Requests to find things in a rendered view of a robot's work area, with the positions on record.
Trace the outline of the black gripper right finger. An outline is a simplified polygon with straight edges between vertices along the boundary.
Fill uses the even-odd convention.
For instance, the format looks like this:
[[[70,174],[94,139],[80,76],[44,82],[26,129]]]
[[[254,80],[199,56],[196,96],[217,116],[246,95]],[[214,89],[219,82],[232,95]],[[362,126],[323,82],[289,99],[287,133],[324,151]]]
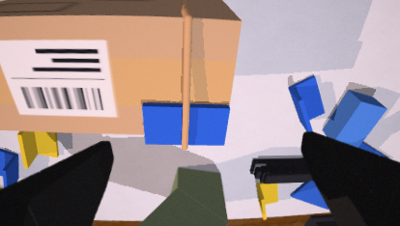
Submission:
[[[302,156],[337,226],[400,226],[400,162],[314,131]]]

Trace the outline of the blue flat rectangular slab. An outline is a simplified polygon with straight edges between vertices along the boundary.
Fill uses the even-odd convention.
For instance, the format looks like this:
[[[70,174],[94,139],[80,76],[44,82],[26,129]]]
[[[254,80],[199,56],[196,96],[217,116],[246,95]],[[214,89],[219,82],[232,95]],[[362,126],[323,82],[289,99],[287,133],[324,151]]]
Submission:
[[[360,144],[359,148],[377,155],[385,156],[364,142]],[[303,183],[291,193],[291,197],[327,210],[329,209],[314,182]]]

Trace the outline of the blue box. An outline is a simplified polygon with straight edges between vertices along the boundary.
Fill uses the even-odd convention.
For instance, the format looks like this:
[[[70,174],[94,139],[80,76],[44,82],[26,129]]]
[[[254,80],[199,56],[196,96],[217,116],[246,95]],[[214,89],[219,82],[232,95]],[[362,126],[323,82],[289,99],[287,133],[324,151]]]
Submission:
[[[323,132],[327,137],[359,147],[386,111],[373,97],[348,90]]]

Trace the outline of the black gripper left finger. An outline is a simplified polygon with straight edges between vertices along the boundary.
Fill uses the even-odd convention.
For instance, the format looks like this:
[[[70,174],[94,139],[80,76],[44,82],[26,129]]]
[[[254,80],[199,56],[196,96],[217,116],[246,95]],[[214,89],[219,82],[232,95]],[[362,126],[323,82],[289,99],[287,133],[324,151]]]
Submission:
[[[92,226],[114,155],[100,141],[0,189],[0,226]]]

